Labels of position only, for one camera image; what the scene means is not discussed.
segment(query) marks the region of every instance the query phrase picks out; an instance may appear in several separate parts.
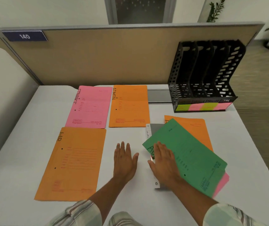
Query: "white wall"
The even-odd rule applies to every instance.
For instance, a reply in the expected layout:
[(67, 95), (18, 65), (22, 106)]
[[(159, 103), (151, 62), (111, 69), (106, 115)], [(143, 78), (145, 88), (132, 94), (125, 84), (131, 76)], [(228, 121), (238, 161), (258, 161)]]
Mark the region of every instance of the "white wall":
[(0, 150), (38, 88), (38, 84), (0, 48)]
[[(206, 22), (210, 11), (210, 2), (219, 0), (206, 0), (199, 22)], [(269, 32), (264, 30), (269, 27), (269, 0), (226, 0), (225, 8), (216, 22), (244, 22), (263, 21), (264, 28), (257, 35), (256, 39), (269, 38)]]
[(104, 0), (0, 0), (0, 27), (107, 24)]
[(205, 0), (176, 0), (173, 23), (196, 23)]

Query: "desk surface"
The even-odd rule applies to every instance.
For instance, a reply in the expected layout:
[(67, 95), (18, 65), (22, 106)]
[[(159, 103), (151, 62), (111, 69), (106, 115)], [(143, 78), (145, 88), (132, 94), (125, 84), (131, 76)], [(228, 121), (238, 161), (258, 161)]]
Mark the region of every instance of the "desk surface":
[[(35, 201), (34, 196), (76, 92), (70, 86), (40, 86), (1, 149), (0, 226), (44, 225), (73, 204)], [(164, 123), (164, 115), (203, 118), (214, 152), (228, 163), (230, 175), (216, 200), (269, 225), (269, 171), (233, 105), (226, 112), (174, 114), (171, 104), (149, 105), (149, 111), (151, 123)], [(118, 142), (129, 142), (132, 153), (140, 153), (136, 175), (118, 196), (109, 217), (127, 211), (145, 226), (196, 225), (172, 192), (154, 190), (147, 163), (150, 156), (142, 146), (147, 139), (145, 128), (108, 128), (108, 122), (109, 116), (97, 189), (112, 177)]]

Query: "paper document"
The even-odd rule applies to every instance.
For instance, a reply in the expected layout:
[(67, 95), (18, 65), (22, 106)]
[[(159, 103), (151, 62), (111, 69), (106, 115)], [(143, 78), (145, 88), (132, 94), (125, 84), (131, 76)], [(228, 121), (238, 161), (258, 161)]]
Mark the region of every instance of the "paper document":
[(96, 192), (106, 129), (63, 127), (35, 200), (80, 201)]
[(171, 119), (176, 120), (191, 135), (193, 135), (202, 144), (204, 144), (207, 148), (213, 151), (206, 122), (204, 119), (190, 119), (190, 118), (173, 117), (165, 115), (165, 123), (167, 123)]
[(105, 128), (112, 87), (80, 86), (66, 127)]
[(212, 196), (212, 198), (215, 198), (216, 195), (221, 191), (221, 189), (228, 183), (228, 181), (230, 180), (230, 176), (225, 173), (222, 177), (222, 179), (220, 180), (220, 182), (218, 183), (216, 190)]
[(173, 151), (181, 177), (199, 191), (212, 197), (225, 173), (227, 163), (209, 151), (174, 119), (152, 134), (143, 146), (154, 155), (153, 144), (158, 141)]
[(115, 85), (109, 127), (145, 127), (148, 123), (147, 86)]

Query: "striped sleeve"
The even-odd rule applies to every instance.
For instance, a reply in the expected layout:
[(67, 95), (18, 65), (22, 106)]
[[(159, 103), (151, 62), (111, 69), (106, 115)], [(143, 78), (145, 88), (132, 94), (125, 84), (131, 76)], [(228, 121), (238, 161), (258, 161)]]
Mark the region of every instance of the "striped sleeve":
[(102, 216), (97, 205), (83, 200), (54, 217), (46, 226), (102, 226)]
[(265, 226), (241, 209), (227, 204), (215, 204), (207, 211), (203, 226)]

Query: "pink folder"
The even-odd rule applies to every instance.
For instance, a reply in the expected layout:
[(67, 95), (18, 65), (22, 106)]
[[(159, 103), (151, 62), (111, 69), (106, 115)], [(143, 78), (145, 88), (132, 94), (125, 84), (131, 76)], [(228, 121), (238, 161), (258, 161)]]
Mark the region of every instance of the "pink folder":
[(80, 86), (65, 127), (105, 128), (112, 87)]
[(230, 176), (227, 173), (225, 173), (223, 177), (221, 178), (220, 182), (218, 183), (212, 198), (215, 198), (215, 196), (220, 192), (220, 190), (225, 186), (225, 184), (227, 184), (229, 180), (230, 180)]

